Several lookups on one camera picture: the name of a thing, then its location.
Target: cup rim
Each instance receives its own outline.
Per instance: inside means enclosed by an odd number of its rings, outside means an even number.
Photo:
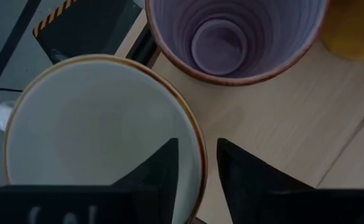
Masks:
[[[195,201],[195,205],[193,207],[193,210],[191,211],[191,214],[188,219],[188,223],[190,223],[194,217],[196,216],[198,212],[198,208],[201,205],[203,194],[205,190],[205,186],[207,184],[207,178],[208,178],[208,162],[207,162],[207,150],[205,148],[205,141],[203,139],[202,132],[198,126],[198,122],[195,119],[192,110],[190,109],[190,106],[187,104],[186,100],[183,98],[183,96],[176,90],[172,84],[170,84],[165,78],[162,78],[160,75],[158,75],[156,72],[152,71],[151,69],[145,67],[144,65],[141,65],[140,63],[137,63],[133,60],[127,59],[127,58],[119,58],[114,55],[105,55],[105,54],[92,54],[92,55],[82,55],[74,58],[70,58],[67,60],[64,60],[62,62],[59,62],[55,65],[52,65],[50,68],[46,69],[44,72],[42,72],[38,77],[33,79],[32,82],[30,82],[27,87],[24,89],[24,91],[21,93],[21,95],[18,97],[17,101],[14,103],[13,110],[10,114],[9,120],[6,125],[5,133],[4,133],[4,155],[3,155],[3,164],[4,164],[4,177],[6,181],[6,185],[10,185],[12,183],[11,178],[9,176],[8,172],[8,166],[7,166],[7,142],[9,138],[9,130],[13,123],[14,115],[16,111],[19,109],[20,103],[24,100],[24,98],[31,92],[33,87],[36,86],[36,84],[42,82],[50,75],[53,75],[56,71],[70,65],[74,65],[76,63],[80,62],[94,62],[94,61],[107,61],[112,63],[120,63],[129,67],[133,67],[143,74],[151,77],[155,82],[165,87],[167,92],[172,95],[172,97],[176,100],[176,102],[182,107],[184,113],[187,115],[190,124],[193,127],[195,137],[197,138],[197,144],[198,144],[198,150],[199,150],[199,156],[200,156],[200,162],[201,162],[201,180],[200,180],[200,186],[198,190],[197,199]]]
[[[321,30],[321,27],[324,24],[325,15],[329,8],[329,2],[330,0],[325,0],[325,9],[324,9],[324,16],[320,19],[320,24],[316,28],[313,36],[310,38],[308,44],[295,56],[293,56],[293,60],[291,60],[289,63],[284,63],[280,67],[275,68],[269,72],[262,73],[260,75],[256,75],[253,77],[246,77],[246,78],[225,78],[220,76],[214,76],[214,75],[208,75],[206,73],[200,72],[198,70],[195,70],[188,66],[186,63],[181,61],[172,51],[168,48],[167,44],[162,39],[158,26],[154,22],[154,16],[152,15],[152,7],[150,5],[152,0],[145,0],[145,8],[146,8],[146,16],[147,16],[147,22],[149,23],[149,27],[151,30],[151,33],[154,37],[154,41],[157,43],[159,48],[161,49],[162,53],[165,55],[165,57],[174,64],[179,70],[184,72],[185,74],[196,78],[198,80],[201,80],[203,82],[215,84],[215,85],[222,85],[222,86],[246,86],[246,85],[252,85],[256,83],[265,82],[269,79],[272,79],[281,73],[285,72],[286,70],[290,69],[293,65],[295,65],[312,47],[314,41],[316,40],[316,37],[319,34],[319,31]]]

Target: gray floor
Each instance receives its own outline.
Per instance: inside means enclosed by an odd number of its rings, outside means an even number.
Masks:
[[[27,0],[0,0],[0,50],[26,2]],[[1,88],[22,90],[40,72],[51,66],[52,63],[49,58],[32,35],[32,29],[61,3],[63,3],[63,0],[42,0],[26,32],[22,36],[19,45],[0,77]],[[0,102],[15,100],[18,96],[19,93],[0,91]],[[2,163],[3,137],[4,134],[0,131],[0,185],[4,183]]]

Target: yellow object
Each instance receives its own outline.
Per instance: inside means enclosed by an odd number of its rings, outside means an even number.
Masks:
[[[320,38],[333,54],[364,60],[364,0],[330,0]]]

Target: purple cup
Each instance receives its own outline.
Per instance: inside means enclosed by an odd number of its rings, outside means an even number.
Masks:
[[[263,82],[312,45],[329,0],[146,0],[151,32],[186,74],[217,85]]]

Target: brown rim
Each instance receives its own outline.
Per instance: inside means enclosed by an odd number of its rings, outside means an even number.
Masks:
[[[7,139],[9,137],[9,130],[13,122],[14,115],[16,111],[19,109],[20,103],[23,101],[23,99],[28,95],[28,93],[31,91],[31,89],[44,80],[47,76],[53,74],[55,71],[66,67],[68,65],[72,65],[74,63],[80,63],[80,62],[92,62],[92,61],[109,61],[109,62],[115,62],[115,63],[122,63],[124,65],[136,68],[143,72],[144,74],[150,76],[153,78],[156,82],[161,84],[163,87],[167,89],[167,91],[176,99],[176,101],[179,103],[179,105],[183,108],[185,114],[187,115],[191,125],[193,126],[195,136],[197,138],[198,142],[198,149],[200,154],[200,160],[201,160],[201,183],[199,187],[199,192],[197,195],[197,199],[194,205],[194,208],[192,210],[192,213],[189,216],[188,222],[190,223],[194,217],[196,216],[198,212],[198,208],[201,204],[201,201],[203,199],[203,193],[205,190],[205,186],[207,184],[207,152],[205,149],[205,143],[203,140],[203,136],[201,133],[201,130],[198,126],[197,120],[195,119],[192,110],[190,109],[190,106],[187,104],[186,100],[183,98],[183,96],[173,87],[165,78],[162,78],[149,68],[145,67],[144,65],[141,65],[140,63],[134,62],[132,60],[126,59],[126,58],[118,58],[115,56],[110,55],[89,55],[89,56],[81,56],[81,57],[75,57],[68,60],[65,60],[63,62],[57,63],[56,65],[50,67],[43,73],[41,73],[37,78],[35,78],[30,84],[28,84],[27,88],[22,92],[21,96],[16,101],[12,113],[9,117],[9,121],[6,125],[5,130],[5,138],[4,138],[4,175],[6,179],[6,184],[11,184],[11,178],[9,176],[9,173],[7,171]]]
[[[235,79],[235,80],[231,79],[231,78],[222,78],[222,77],[216,77],[213,75],[207,75],[203,72],[190,68],[183,61],[178,59],[169,50],[168,46],[165,44],[165,42],[161,38],[161,35],[158,31],[158,27],[156,26],[152,13],[151,13],[151,6],[150,6],[151,0],[145,0],[145,5],[146,5],[147,21],[150,25],[150,30],[151,30],[152,35],[154,36],[154,40],[156,41],[157,45],[160,47],[162,53],[178,69],[180,69],[182,72],[186,73],[187,75],[190,75],[193,78],[196,78],[198,80],[201,80],[201,81],[204,81],[207,83],[223,85],[223,86],[245,86],[245,85],[261,83],[261,82],[264,82],[266,80],[269,80],[271,78],[274,78],[274,77],[280,75],[281,73],[285,72],[286,70],[291,68],[293,65],[295,65],[307,53],[307,51],[312,47],[314,40],[316,39],[316,37],[320,31],[320,28],[322,27],[322,25],[324,23],[325,13],[327,12],[330,0],[326,0],[326,1],[327,2],[326,2],[326,6],[325,6],[325,11],[324,11],[324,17],[322,18],[322,20],[320,22],[320,26],[317,28],[317,30],[316,30],[315,34],[313,35],[312,40],[310,40],[309,44],[304,49],[301,50],[301,52],[295,57],[295,59],[292,62],[290,62],[289,64],[285,64],[285,66],[283,66],[281,68],[277,68],[273,71],[270,71],[270,72],[266,73],[265,75],[261,75],[260,77],[253,77],[253,78],[249,78],[249,79],[245,79],[245,78],[244,79]]]

